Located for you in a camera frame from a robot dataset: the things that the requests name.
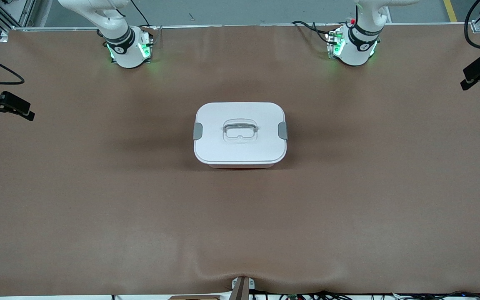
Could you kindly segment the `pink plastic box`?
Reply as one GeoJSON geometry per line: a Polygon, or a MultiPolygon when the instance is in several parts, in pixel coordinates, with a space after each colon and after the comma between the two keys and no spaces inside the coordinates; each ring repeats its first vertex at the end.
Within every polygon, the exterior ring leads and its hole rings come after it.
{"type": "Polygon", "coordinates": [[[265,169],[274,166],[274,164],[263,165],[209,165],[216,169],[265,169]]]}

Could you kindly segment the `white box lid grey latches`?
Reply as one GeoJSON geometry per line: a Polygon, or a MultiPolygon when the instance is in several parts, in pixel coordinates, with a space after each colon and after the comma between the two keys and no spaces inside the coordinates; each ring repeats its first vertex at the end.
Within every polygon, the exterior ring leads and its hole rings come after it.
{"type": "Polygon", "coordinates": [[[276,164],[287,153],[284,110],[271,102],[213,102],[195,115],[193,150],[206,165],[276,164]]]}

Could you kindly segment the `metal clamp bracket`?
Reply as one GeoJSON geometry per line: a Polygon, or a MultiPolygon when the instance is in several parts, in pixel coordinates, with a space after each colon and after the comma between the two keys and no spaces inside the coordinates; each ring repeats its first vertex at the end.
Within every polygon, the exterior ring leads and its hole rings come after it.
{"type": "Polygon", "coordinates": [[[252,300],[250,291],[255,289],[255,280],[250,277],[236,277],[232,280],[232,292],[228,300],[252,300]]]}

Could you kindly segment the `silver table edge rail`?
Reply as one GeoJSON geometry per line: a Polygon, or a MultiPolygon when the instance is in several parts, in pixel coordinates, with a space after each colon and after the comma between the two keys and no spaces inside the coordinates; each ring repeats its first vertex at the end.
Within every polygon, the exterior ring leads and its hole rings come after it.
{"type": "MultiPolygon", "coordinates": [[[[389,25],[464,25],[464,22],[413,22],[413,23],[387,23],[385,26],[388,27],[389,25]]],[[[151,25],[146,26],[142,25],[142,28],[145,29],[189,29],[189,28],[219,28],[228,25],[220,25],[220,24],[208,24],[208,25],[151,25]]],[[[262,27],[272,27],[272,26],[285,26],[290,27],[293,26],[292,23],[261,23],[261,24],[251,24],[251,25],[244,25],[244,27],[253,27],[253,26],[262,26],[262,27]]],[[[97,27],[13,27],[15,31],[19,32],[78,32],[78,31],[90,31],[96,30],[97,27]]]]}

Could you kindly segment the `brown table mat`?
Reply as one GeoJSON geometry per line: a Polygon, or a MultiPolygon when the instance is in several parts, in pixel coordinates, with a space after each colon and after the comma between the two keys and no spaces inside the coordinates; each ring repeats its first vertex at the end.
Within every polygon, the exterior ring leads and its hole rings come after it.
{"type": "Polygon", "coordinates": [[[12,32],[34,121],[0,116],[0,296],[480,293],[480,56],[463,25],[389,25],[366,65],[298,27],[164,29],[124,70],[97,34],[12,32]],[[265,169],[194,154],[198,109],[270,102],[265,169]]]}

